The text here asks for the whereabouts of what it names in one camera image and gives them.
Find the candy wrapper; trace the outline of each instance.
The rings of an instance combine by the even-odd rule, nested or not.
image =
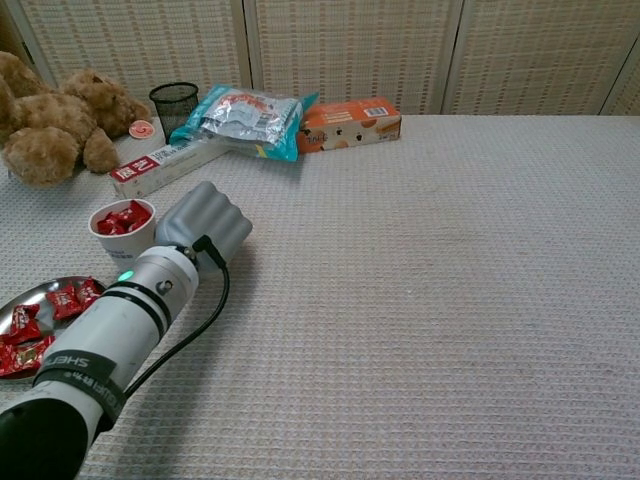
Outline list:
[[[131,200],[124,210],[109,212],[104,219],[100,220],[97,224],[98,233],[101,235],[131,233],[142,227],[150,218],[151,213],[140,203]]]
[[[55,292],[49,292],[46,294],[46,297],[55,308],[55,311],[53,312],[54,320],[67,320],[79,313],[82,313],[82,306],[76,299],[73,285],[67,285]]]
[[[89,277],[76,289],[76,298],[82,306],[82,311],[85,311],[93,302],[100,298],[100,291],[93,278]]]
[[[217,138],[243,153],[295,162],[300,120],[317,98],[317,93],[297,99],[216,85],[174,130],[170,143]]]
[[[32,345],[0,345],[0,377],[40,368],[42,356],[54,340],[51,335]]]
[[[36,314],[40,305],[18,305],[13,309],[9,333],[0,335],[0,343],[18,345],[41,337]]]

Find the red candy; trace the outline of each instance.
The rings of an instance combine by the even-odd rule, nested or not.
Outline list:
[[[100,298],[100,291],[93,278],[89,277],[76,289],[76,298],[82,306],[82,311],[89,308],[93,302]]]
[[[73,285],[67,285],[56,292],[47,293],[46,297],[55,307],[54,320],[66,320],[82,313],[82,306],[76,299]]]
[[[36,322],[36,314],[40,305],[18,305],[13,309],[9,333],[0,335],[0,342],[7,345],[18,345],[28,340],[40,338],[40,329]]]
[[[50,335],[33,345],[0,345],[0,377],[40,368],[42,356],[54,340]]]
[[[131,200],[129,206],[119,212],[109,212],[98,222],[98,233],[101,235],[122,235],[131,233],[143,226],[151,218],[151,214],[138,202]]]

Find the cardboard box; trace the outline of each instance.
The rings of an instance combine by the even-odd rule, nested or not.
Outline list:
[[[166,145],[111,171],[120,198],[142,198],[227,152],[218,142]]]
[[[311,107],[300,123],[300,153],[354,147],[400,138],[402,115],[386,98]]]

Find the black cable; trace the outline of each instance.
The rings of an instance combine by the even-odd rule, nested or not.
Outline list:
[[[184,347],[193,342],[196,338],[198,338],[202,332],[204,332],[207,328],[211,326],[213,322],[220,316],[222,313],[222,309],[224,308],[225,303],[227,303],[227,298],[229,297],[229,288],[231,286],[231,279],[229,278],[229,270],[227,269],[227,265],[218,252],[218,249],[211,243],[211,239],[207,236],[201,237],[196,243],[193,244],[194,249],[196,251],[205,250],[207,254],[216,262],[220,270],[222,270],[222,275],[224,278],[224,284],[222,287],[222,295],[220,297],[220,301],[218,302],[218,306],[213,311],[211,316],[207,318],[202,325],[200,325],[197,329],[187,335],[185,338],[176,343],[171,349],[164,353],[158,360],[153,362],[153,364],[147,368],[142,375],[140,375],[135,382],[127,387],[124,391],[125,397],[127,399],[131,398],[131,396],[140,388],[140,386],[146,382],[151,375],[153,375],[162,365],[164,365],[167,360],[173,357],[176,353],[182,350]]]

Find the white tablecloth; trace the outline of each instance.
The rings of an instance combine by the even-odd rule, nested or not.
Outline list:
[[[162,214],[208,179],[254,231],[219,322],[128,403],[81,478],[640,478],[640,119],[402,129],[296,164],[227,154],[147,197]],[[120,145],[123,161],[149,149]],[[114,198],[107,176],[0,176],[2,299],[114,280],[86,227]],[[0,401],[28,386],[0,383]]]

